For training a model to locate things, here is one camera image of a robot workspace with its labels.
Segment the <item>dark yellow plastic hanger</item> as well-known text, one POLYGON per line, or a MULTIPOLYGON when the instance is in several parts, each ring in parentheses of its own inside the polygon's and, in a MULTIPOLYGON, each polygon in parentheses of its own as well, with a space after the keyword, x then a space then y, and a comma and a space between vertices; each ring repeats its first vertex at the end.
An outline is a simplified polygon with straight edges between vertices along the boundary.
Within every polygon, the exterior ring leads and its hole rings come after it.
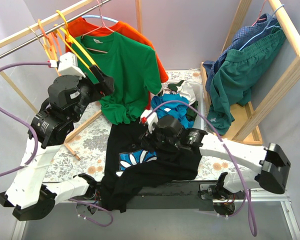
POLYGON ((71 50, 71 52, 80 60, 80 62, 89 69, 90 72, 92 72, 92 67, 98 68, 99 66, 96 64, 96 62, 92 59, 92 57, 89 55, 89 53, 79 44, 79 42, 69 33, 68 30, 68 23, 65 18, 65 16, 62 14, 60 10, 56 10, 56 13, 61 17, 63 22, 65 23, 65 28, 60 27, 59 29, 64 33, 64 43, 65 45, 71 50), (87 60, 90 62, 90 64, 87 64, 82 57, 72 48, 72 45, 75 45, 87 58, 87 60))

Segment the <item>orange plastic hanger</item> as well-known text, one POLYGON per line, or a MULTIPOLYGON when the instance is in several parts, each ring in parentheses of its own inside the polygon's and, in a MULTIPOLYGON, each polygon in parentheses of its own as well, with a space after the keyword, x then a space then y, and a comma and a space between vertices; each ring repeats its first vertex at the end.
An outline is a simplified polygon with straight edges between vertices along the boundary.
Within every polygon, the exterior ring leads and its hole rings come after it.
POLYGON ((41 20, 37 20, 38 27, 43 34, 43 48, 50 60, 58 60, 59 55, 62 54, 59 41, 57 39, 57 34, 54 32, 46 33, 41 20))

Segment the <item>green and white t shirt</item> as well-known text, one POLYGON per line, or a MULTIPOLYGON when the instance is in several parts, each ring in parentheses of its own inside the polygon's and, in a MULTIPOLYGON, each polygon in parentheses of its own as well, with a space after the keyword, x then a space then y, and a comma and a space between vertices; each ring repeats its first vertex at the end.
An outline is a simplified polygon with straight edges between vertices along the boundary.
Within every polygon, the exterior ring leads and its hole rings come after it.
POLYGON ((190 106, 192 106, 196 110, 198 109, 198 98, 196 97, 193 85, 187 80, 167 83, 163 87, 162 93, 168 95, 179 94, 181 98, 186 98, 188 100, 188 104, 190 106))

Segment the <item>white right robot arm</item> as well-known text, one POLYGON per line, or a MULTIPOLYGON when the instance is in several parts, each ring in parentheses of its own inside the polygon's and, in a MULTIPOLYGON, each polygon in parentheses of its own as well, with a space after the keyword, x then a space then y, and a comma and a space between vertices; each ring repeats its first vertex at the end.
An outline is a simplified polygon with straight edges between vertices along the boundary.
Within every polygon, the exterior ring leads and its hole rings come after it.
POLYGON ((257 188, 277 195, 286 191, 291 162, 276 143, 265 147, 219 140, 205 130, 184 128, 171 115, 158 118, 156 113, 145 112, 140 117, 140 123, 147 127, 140 137, 142 148, 147 151, 215 157, 246 168, 236 173, 222 173, 216 184, 205 190, 214 198, 227 199, 240 191, 257 188))

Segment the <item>blue t shirt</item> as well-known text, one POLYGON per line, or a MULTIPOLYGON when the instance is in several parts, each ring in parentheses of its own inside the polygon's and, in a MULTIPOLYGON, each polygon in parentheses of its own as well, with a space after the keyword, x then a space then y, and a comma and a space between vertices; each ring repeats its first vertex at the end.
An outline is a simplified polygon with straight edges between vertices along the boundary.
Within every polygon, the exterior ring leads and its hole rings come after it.
MULTIPOLYGON (((163 94, 162 96, 154 96, 151 100, 151 107, 155 109, 162 103, 166 103, 168 101, 182 101, 186 104, 189 104, 189 100, 180 94, 163 94)), ((184 105, 180 102, 170 102, 160 106, 156 111, 158 119, 163 118, 164 116, 171 115, 175 119, 179 120, 180 123, 184 126, 184 128, 192 128, 194 126, 194 120, 190 120, 187 118, 187 113, 194 114, 196 113, 189 108, 188 105, 184 105)))

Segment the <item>black t shirt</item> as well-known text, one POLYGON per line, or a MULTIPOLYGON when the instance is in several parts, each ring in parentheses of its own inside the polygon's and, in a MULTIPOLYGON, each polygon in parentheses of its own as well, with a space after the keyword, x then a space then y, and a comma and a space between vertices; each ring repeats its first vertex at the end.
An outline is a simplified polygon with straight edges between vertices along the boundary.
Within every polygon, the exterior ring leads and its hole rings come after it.
POLYGON ((157 187, 171 181, 194 180, 200 155, 142 148, 139 137, 147 127, 137 121, 112 125, 107 140, 101 206, 125 212, 127 203, 143 187, 157 187))

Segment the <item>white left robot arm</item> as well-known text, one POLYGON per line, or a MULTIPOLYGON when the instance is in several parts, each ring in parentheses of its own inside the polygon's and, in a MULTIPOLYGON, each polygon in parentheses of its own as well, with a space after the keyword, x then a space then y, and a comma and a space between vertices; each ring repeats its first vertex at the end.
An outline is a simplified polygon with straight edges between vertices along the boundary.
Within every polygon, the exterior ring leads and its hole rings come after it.
POLYGON ((87 106, 111 95, 114 80, 96 65, 88 68, 96 77, 93 83, 87 74, 63 74, 48 87, 48 98, 28 125, 28 138, 21 164, 8 190, 0 193, 0 204, 13 208, 18 221, 40 220, 60 202, 74 197, 94 200, 98 183, 85 173, 56 184, 44 184, 52 159, 75 129, 87 106))

